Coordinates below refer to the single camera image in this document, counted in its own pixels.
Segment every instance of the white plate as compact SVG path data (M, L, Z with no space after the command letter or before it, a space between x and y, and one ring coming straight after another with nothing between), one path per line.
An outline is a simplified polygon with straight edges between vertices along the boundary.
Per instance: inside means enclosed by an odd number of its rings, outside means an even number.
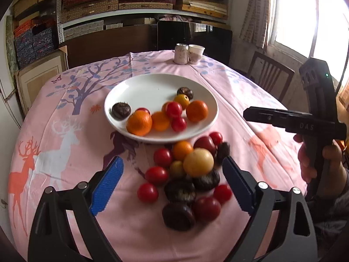
M176 133L169 127L166 131L158 132L153 129L146 136L140 137L129 133L126 129L127 119L118 121L111 114L111 107L117 102L126 102L135 112L140 107L147 108L151 114L161 111L162 105L174 99L181 86L190 88L194 93L194 100L202 100L208 107L208 116L199 123L187 120L187 128ZM209 90L188 78L169 74L147 74L129 78L113 88L104 102L104 113L110 124L122 135L145 143L174 143L195 137L210 128L218 117L218 104Z

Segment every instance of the can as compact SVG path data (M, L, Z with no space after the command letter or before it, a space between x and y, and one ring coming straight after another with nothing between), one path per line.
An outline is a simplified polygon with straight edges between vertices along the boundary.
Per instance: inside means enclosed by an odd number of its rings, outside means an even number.
M188 49L189 46L182 43L177 43L174 48L174 62L179 65L188 64Z

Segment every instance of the butterfly print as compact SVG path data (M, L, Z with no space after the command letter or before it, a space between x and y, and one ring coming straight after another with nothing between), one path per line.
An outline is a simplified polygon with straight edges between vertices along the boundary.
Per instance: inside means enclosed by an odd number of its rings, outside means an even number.
M55 79L54 81L51 81L52 83L57 83L58 81L60 81L60 80L62 80L62 78L61 78L61 75L59 75L58 77L57 77L57 79Z

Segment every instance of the sleeve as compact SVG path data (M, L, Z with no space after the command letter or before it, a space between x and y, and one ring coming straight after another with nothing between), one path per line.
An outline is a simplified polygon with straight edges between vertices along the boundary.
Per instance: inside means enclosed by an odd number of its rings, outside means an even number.
M349 172L342 194L335 200L320 198L308 202L319 252L327 252L343 230L349 217Z

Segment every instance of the white deer print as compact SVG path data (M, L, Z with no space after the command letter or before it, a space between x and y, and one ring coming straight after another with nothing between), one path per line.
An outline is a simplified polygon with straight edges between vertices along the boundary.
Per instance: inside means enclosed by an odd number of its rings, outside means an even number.
M62 139L62 144L58 150L48 150L41 152L35 161L35 169L33 175L41 173L45 174L49 179L49 184L46 186L54 186L55 183L58 187L58 190L63 190L61 173L66 169L69 157L70 157L70 146L78 145L80 141L75 135L75 131L81 130L82 127L80 123L72 121L70 117L68 120L61 123L61 127L58 130L55 128L56 121L51 125L51 128L54 133L60 135Z

